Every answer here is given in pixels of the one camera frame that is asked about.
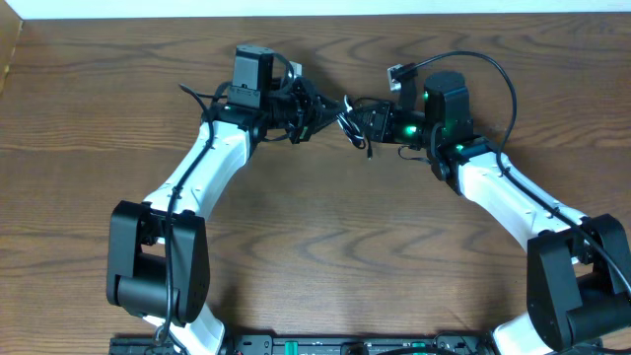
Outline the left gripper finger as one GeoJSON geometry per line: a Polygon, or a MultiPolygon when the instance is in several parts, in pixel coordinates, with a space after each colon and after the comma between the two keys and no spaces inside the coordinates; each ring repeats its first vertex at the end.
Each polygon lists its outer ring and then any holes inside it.
{"type": "Polygon", "coordinates": [[[319,133],[324,128],[332,124],[338,119],[337,114],[321,114],[316,115],[308,124],[306,124],[300,133],[300,142],[309,141],[313,135],[319,133]]]}
{"type": "Polygon", "coordinates": [[[331,100],[323,95],[316,95],[315,111],[321,115],[335,116],[345,111],[345,104],[331,100]]]}

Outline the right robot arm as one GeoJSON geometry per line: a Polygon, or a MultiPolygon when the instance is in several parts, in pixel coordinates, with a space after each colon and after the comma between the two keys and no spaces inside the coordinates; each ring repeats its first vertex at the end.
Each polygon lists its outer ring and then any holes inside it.
{"type": "Polygon", "coordinates": [[[597,342],[630,325],[630,247],[620,222],[589,217],[525,177],[473,129],[461,74],[429,76],[424,108],[416,85],[395,85],[398,102],[347,104],[376,142],[423,150],[437,179],[487,211],[526,251],[526,312],[491,333],[498,354],[599,353],[597,342]]]}

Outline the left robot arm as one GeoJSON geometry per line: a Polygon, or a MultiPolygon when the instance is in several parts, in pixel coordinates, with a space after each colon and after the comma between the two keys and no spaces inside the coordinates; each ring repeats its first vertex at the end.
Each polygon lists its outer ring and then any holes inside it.
{"type": "Polygon", "coordinates": [[[345,114],[299,63],[266,47],[235,52],[233,77],[214,94],[183,86],[201,107],[198,135],[165,182],[142,202],[122,200],[109,224],[105,296],[155,326],[148,352],[218,354],[226,328],[209,309],[206,222],[233,175],[271,130],[294,144],[345,114]]]}

